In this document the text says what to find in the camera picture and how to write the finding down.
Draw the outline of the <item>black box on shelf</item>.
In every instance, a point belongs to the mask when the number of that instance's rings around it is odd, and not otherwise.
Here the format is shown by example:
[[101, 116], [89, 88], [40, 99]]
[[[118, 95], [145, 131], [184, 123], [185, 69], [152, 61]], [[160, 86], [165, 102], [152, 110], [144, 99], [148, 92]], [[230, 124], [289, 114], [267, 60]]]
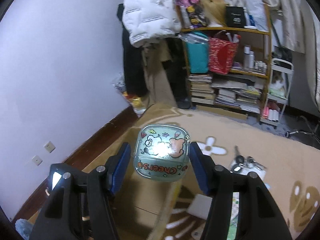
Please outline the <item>black box on shelf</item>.
[[230, 28], [244, 28], [246, 18], [243, 7], [226, 7], [226, 24]]

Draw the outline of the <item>white bottles on shelf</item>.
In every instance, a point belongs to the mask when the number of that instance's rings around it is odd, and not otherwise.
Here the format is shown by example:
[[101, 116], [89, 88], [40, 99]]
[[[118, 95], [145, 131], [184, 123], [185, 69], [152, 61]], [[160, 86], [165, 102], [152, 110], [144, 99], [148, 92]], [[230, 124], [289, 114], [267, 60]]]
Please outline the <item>white bottles on shelf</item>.
[[244, 46], [243, 68], [250, 72], [257, 72], [264, 75], [267, 73], [267, 64], [263, 61], [258, 61], [255, 59], [255, 53], [251, 50], [249, 45]]

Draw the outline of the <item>wooden bookshelf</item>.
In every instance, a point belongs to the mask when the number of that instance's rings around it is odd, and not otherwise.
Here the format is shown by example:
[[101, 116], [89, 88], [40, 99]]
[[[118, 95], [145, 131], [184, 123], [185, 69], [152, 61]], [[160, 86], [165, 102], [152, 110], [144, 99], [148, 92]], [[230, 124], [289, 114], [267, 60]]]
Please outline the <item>wooden bookshelf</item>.
[[259, 25], [246, 7], [204, 0], [208, 23], [188, 8], [192, 24], [183, 28], [187, 90], [198, 109], [227, 110], [261, 117], [270, 80], [270, 14], [259, 4]]

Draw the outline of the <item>brown cardboard box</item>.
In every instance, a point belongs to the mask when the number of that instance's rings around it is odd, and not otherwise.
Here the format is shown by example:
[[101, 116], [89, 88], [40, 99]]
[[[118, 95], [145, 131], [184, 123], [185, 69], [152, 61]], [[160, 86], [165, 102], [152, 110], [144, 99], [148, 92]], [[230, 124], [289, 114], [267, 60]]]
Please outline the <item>brown cardboard box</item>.
[[120, 239], [195, 239], [204, 221], [187, 213], [199, 189], [191, 165], [178, 181], [156, 181], [140, 176], [133, 154], [141, 128], [127, 130], [85, 168], [90, 172], [114, 155], [122, 143], [131, 146], [131, 160], [121, 189], [111, 204]]

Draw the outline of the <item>white square pad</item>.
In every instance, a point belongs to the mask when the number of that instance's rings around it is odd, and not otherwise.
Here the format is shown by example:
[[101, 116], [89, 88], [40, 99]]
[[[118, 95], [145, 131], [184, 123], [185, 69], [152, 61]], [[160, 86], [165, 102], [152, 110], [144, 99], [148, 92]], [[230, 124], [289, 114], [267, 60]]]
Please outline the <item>white square pad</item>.
[[187, 208], [187, 213], [197, 218], [206, 220], [208, 218], [212, 200], [212, 197], [197, 194]]

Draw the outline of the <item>black hanging coat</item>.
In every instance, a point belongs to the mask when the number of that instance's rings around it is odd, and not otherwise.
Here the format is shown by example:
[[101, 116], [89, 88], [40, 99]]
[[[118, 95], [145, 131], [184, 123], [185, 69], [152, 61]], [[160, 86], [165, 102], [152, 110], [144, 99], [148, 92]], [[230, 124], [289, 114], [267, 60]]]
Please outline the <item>black hanging coat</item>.
[[131, 96], [144, 97], [148, 94], [145, 83], [142, 51], [129, 41], [129, 32], [123, 23], [124, 5], [119, 4], [117, 18], [122, 24], [123, 69], [127, 93]]

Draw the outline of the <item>stack of books right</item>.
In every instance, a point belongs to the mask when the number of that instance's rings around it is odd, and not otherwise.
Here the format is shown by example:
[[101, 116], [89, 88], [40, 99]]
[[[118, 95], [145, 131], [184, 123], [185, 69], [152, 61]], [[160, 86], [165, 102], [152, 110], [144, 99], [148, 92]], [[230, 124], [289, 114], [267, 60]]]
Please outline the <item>stack of books right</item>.
[[262, 91], [247, 83], [226, 79], [213, 79], [210, 84], [215, 92], [215, 104], [255, 114], [260, 113]]

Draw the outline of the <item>stack of books left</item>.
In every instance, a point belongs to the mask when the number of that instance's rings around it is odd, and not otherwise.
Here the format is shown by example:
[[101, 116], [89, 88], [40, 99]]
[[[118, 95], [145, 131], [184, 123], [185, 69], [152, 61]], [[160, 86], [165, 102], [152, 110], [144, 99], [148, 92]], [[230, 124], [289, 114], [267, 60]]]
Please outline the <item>stack of books left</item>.
[[192, 103], [213, 106], [214, 89], [211, 87], [212, 74], [190, 74], [188, 76], [189, 94]]

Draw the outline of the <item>white puffer jacket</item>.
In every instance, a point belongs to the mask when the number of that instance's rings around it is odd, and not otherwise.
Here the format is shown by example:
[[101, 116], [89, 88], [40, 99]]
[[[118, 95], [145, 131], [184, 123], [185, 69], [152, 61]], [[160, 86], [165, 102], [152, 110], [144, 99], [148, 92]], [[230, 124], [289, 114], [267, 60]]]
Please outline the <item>white puffer jacket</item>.
[[122, 22], [136, 48], [174, 37], [182, 28], [174, 0], [124, 0]]

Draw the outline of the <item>beige brown patterned rug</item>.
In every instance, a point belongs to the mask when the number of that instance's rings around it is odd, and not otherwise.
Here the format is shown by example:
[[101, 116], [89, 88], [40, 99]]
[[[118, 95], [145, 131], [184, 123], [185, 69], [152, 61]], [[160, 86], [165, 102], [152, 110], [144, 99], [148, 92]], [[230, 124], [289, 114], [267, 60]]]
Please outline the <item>beige brown patterned rug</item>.
[[[120, 121], [124, 133], [150, 124], [173, 125], [189, 133], [189, 165], [197, 194], [213, 199], [195, 239], [319, 239], [318, 149], [224, 117], [160, 103], [135, 124], [126, 118]], [[107, 138], [112, 144], [122, 135], [110, 133]], [[241, 155], [267, 167], [252, 168], [264, 175], [265, 188], [250, 194], [233, 192], [235, 145]], [[60, 178], [58, 173], [49, 175], [48, 197]], [[86, 239], [94, 239], [86, 199], [82, 220]]]

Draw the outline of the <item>white box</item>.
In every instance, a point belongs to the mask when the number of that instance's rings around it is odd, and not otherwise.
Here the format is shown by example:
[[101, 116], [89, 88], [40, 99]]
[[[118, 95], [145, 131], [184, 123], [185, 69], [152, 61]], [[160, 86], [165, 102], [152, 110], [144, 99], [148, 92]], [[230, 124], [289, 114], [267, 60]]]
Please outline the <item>white box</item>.
[[232, 166], [230, 170], [233, 182], [233, 192], [242, 194], [250, 194], [255, 191], [257, 187], [265, 188], [264, 175], [261, 177], [261, 173], [257, 169], [245, 169], [237, 165]]

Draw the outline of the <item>green cartoon earbud case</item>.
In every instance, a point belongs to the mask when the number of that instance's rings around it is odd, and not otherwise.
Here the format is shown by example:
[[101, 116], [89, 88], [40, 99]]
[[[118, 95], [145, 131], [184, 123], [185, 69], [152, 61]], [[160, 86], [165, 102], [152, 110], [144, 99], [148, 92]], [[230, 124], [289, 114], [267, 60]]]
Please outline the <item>green cartoon earbud case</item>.
[[133, 165], [142, 177], [175, 182], [189, 166], [189, 133], [167, 124], [150, 124], [138, 133]]

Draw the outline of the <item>black key bunch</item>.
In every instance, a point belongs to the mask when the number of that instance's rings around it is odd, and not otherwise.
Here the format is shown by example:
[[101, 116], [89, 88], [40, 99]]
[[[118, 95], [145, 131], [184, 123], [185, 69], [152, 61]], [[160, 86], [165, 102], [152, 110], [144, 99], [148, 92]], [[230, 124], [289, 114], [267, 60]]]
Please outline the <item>black key bunch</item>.
[[244, 157], [243, 155], [241, 155], [237, 145], [234, 146], [234, 150], [235, 150], [235, 158], [231, 164], [231, 169], [230, 169], [231, 172], [240, 174], [240, 172], [244, 168], [247, 168], [247, 169], [257, 168], [260, 171], [267, 170], [266, 166], [257, 162], [253, 157], [251, 156]]

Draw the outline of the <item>lower wall socket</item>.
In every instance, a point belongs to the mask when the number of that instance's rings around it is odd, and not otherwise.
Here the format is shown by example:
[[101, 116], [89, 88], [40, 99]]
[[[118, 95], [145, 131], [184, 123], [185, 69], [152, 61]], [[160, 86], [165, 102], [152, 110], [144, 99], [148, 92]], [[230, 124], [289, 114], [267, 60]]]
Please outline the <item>lower wall socket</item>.
[[35, 155], [33, 156], [32, 158], [32, 162], [36, 165], [36, 166], [39, 166], [43, 160], [38, 156], [38, 155]]

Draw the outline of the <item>upper wall socket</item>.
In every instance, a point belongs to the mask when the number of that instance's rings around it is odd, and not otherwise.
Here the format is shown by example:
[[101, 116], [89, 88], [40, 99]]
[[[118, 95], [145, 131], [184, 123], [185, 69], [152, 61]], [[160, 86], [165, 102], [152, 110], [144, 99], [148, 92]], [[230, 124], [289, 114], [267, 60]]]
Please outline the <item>upper wall socket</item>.
[[56, 147], [55, 145], [51, 142], [51, 141], [48, 141], [45, 145], [44, 145], [44, 148], [49, 152], [49, 153], [52, 153]]

